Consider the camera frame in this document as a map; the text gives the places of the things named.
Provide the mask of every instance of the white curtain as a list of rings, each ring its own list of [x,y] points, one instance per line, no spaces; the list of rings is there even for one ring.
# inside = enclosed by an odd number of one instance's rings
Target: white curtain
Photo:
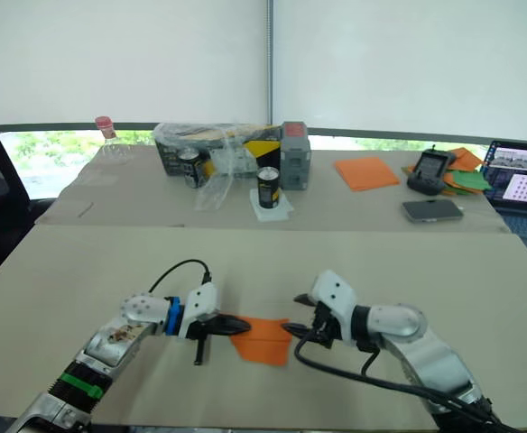
[[[265,0],[0,0],[0,124],[265,123]]]
[[[527,140],[527,0],[275,0],[274,121]]]

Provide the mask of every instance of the laptop screen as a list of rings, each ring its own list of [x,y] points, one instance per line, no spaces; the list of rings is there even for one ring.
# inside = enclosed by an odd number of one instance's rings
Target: laptop screen
[[[527,144],[493,142],[483,173],[492,186],[485,195],[494,206],[527,210]]]

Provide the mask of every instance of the green paper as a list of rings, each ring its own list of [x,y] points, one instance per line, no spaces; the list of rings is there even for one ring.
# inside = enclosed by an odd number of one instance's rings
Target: green paper
[[[472,189],[490,189],[492,188],[488,182],[484,179],[484,176],[479,171],[452,171],[454,181],[466,188]]]
[[[453,192],[454,194],[457,194],[459,196],[472,196],[472,195],[474,195],[474,192],[465,191],[463,189],[458,189],[458,188],[452,188],[449,185],[447,185],[443,190],[447,191],[447,192]]]

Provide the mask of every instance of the white table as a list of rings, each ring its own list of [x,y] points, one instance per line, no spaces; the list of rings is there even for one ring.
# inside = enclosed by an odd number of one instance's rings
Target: white table
[[[0,268],[0,415],[18,416],[60,375],[120,301],[146,290],[168,266],[207,261],[223,310],[307,322],[291,299],[331,268],[367,305],[420,307],[467,362],[507,423],[527,428],[527,251],[515,235],[36,226]],[[158,296],[199,282],[190,265]],[[214,337],[208,363],[195,345],[150,338],[94,413],[135,425],[433,428],[418,399],[312,371],[241,361]],[[365,355],[336,344],[306,348],[322,362],[358,370]],[[374,375],[402,380],[383,354]]]
[[[255,188],[255,180],[235,180],[219,210],[196,211],[196,191],[186,187],[182,177],[165,174],[154,147],[133,146],[131,152],[133,158],[123,164],[110,163],[100,152],[61,192],[59,203],[40,218],[39,224],[509,233],[484,196],[454,198],[464,208],[461,221],[431,225],[408,221],[401,203],[426,196],[406,186],[401,167],[415,164],[419,152],[314,151],[308,190],[286,191],[295,210],[289,221],[276,223],[260,223],[254,215],[248,194]],[[401,184],[351,191],[333,162],[366,156],[382,158]]]

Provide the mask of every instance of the green band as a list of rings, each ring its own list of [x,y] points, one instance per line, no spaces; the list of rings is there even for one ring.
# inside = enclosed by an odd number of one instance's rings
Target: green band
[[[103,390],[97,385],[89,385],[87,382],[83,382],[77,377],[71,376],[67,373],[62,374],[60,379],[64,382],[67,382],[69,385],[73,385],[75,388],[79,388],[80,390],[86,392],[87,395],[92,399],[101,400],[101,397],[103,397]]]

